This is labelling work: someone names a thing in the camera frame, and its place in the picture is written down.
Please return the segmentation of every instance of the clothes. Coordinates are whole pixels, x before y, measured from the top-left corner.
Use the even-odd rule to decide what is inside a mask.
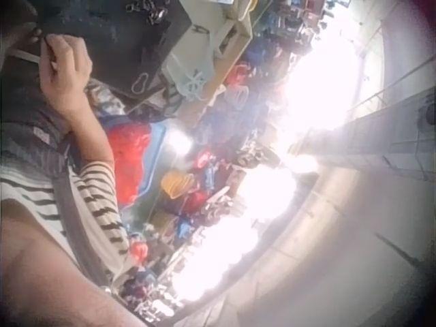
[[[3,82],[2,91],[5,84],[9,87],[13,85],[10,80]],[[42,101],[40,93],[37,97],[32,96],[35,89],[18,86],[9,93],[2,92],[2,136],[15,137],[24,142],[28,140],[29,143],[44,141],[53,152],[65,135],[63,120]],[[24,92],[25,96],[17,96],[17,91]],[[17,124],[23,128],[14,135],[14,128],[10,127]],[[21,203],[77,263],[65,237],[50,177],[24,161],[3,156],[2,151],[0,178],[1,200],[13,199]],[[80,174],[70,168],[69,179],[73,201],[89,242],[103,267],[112,276],[118,277],[129,268],[131,258],[127,232],[116,205],[114,172],[104,163],[92,162],[81,169]]]

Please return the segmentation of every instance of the striped shirt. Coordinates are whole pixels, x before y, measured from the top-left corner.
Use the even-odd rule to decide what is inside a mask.
[[[21,203],[59,246],[73,259],[48,178],[19,167],[3,165],[0,171],[1,200]],[[91,246],[112,276],[131,268],[127,232],[116,204],[113,169],[92,162],[79,175],[70,170],[74,200]]]

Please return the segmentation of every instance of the striped sleeve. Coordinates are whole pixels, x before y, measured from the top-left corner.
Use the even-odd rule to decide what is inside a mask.
[[[106,237],[120,255],[127,254],[129,241],[116,204],[113,169],[104,162],[92,162],[73,181]]]

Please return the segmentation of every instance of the person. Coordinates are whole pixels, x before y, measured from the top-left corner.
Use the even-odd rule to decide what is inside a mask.
[[[36,168],[37,162],[48,164],[49,154],[73,133],[86,162],[78,174],[68,167],[65,188],[74,196],[73,209],[107,274],[115,278],[130,269],[129,241],[116,205],[114,157],[84,94],[91,70],[83,39],[47,35],[39,64],[42,92],[2,72],[1,308],[15,326],[144,325],[85,277],[73,251],[76,243],[65,237],[55,180]],[[8,140],[33,155],[35,166],[7,152]]]

